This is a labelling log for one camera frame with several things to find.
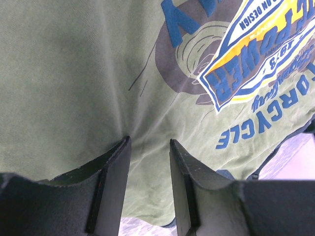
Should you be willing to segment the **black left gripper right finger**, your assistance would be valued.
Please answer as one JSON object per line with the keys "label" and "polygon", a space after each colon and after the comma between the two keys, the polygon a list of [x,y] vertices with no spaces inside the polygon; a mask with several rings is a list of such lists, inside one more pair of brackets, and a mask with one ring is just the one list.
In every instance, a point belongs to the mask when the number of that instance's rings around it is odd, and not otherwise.
{"label": "black left gripper right finger", "polygon": [[231,180],[170,140],[170,169],[180,236],[312,236],[311,180]]}

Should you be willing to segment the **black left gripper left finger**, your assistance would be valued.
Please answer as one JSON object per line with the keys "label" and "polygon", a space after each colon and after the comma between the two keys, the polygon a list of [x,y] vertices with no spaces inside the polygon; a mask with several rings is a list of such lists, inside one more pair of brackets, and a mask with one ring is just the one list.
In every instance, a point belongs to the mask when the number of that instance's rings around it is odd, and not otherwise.
{"label": "black left gripper left finger", "polygon": [[52,180],[0,176],[3,236],[116,236],[131,158],[124,137],[105,154]]}

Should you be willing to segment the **green graphic tank top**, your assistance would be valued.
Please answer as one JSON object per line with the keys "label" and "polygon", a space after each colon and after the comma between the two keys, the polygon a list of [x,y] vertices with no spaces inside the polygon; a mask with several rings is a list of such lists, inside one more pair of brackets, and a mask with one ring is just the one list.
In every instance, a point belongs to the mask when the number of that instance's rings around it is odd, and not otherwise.
{"label": "green graphic tank top", "polygon": [[169,141],[246,179],[315,114],[312,0],[3,0],[0,170],[132,141],[123,217],[174,219]]}

